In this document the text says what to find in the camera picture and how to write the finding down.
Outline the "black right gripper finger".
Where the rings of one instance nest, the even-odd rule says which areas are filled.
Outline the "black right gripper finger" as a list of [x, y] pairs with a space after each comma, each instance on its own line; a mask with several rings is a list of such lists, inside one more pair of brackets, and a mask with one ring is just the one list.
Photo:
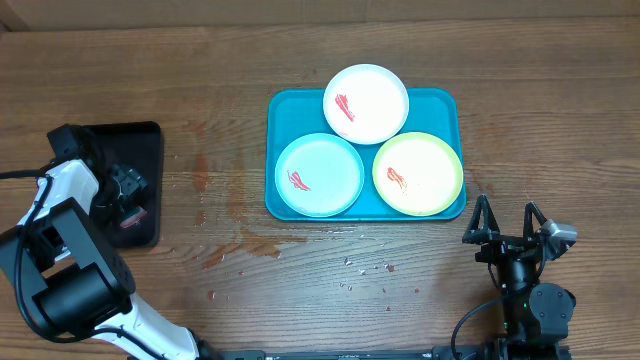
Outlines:
[[533, 219], [536, 219], [539, 225], [544, 225], [547, 222], [547, 218], [540, 211], [536, 203], [530, 201], [524, 208], [523, 237], [525, 239], [534, 237]]
[[462, 237], [462, 242], [484, 245], [496, 240], [499, 235], [500, 228], [489, 200], [485, 194], [481, 194], [476, 200], [470, 222]]

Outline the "light blue plate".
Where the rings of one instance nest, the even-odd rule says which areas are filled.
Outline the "light blue plate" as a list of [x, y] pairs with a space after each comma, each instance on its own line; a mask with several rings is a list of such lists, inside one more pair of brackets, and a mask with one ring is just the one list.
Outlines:
[[272, 179], [277, 194], [295, 213], [328, 218], [354, 205], [364, 187], [364, 164], [343, 138], [313, 133], [284, 148]]

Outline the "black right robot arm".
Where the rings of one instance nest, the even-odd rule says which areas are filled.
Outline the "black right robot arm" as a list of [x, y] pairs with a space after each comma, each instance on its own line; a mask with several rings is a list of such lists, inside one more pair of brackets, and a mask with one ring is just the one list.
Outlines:
[[[488, 198], [480, 195], [462, 242], [480, 247], [475, 261], [487, 265], [500, 296], [458, 321], [450, 338], [454, 358], [569, 359], [569, 348], [559, 342], [568, 336], [576, 298], [557, 284], [543, 283], [541, 275], [548, 262], [576, 244], [577, 236], [574, 226], [544, 216], [533, 201], [525, 205], [522, 234], [503, 235]], [[459, 350], [462, 325], [492, 306], [502, 308], [505, 333], [472, 350]]]

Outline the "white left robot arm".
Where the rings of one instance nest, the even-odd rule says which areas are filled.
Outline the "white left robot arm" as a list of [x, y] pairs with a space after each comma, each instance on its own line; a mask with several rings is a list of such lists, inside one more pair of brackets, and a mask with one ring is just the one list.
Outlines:
[[147, 304], [124, 260], [89, 217], [100, 185], [84, 161], [15, 172], [38, 192], [1, 236], [1, 268], [27, 326], [53, 343], [104, 341], [135, 359], [199, 359], [195, 335]]

